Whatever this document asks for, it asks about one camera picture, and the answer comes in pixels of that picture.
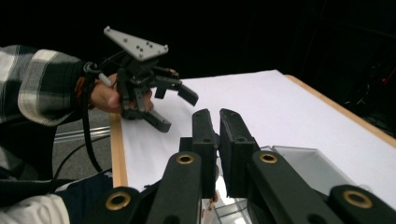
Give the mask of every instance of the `plaid shirt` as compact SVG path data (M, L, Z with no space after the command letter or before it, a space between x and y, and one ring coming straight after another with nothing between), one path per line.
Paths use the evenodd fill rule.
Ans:
M0 124L26 117L56 126L81 118L75 87L84 64L54 50L0 48Z

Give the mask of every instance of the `black background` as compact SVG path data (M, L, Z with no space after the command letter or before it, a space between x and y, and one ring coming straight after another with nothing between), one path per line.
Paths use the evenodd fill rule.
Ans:
M120 51L103 34L110 26L168 45L160 65L182 78L277 69L360 116L380 113L390 133L396 127L396 1L25 0L0 8L0 46L98 62Z

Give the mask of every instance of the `hand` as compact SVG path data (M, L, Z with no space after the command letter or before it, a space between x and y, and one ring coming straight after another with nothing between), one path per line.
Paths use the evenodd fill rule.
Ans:
M117 74L113 74L108 77L111 83L114 83L116 80ZM154 104L151 102L152 91L146 92L144 95L144 103L146 111L150 111L154 108ZM95 86L93 87L93 91L91 93L90 98L91 105L95 106L96 108L108 112L108 113L116 113L120 114L121 104L120 104L120 95L117 92L117 86L108 87L105 85L101 80L95 81ZM135 108L135 103L131 102L131 108Z

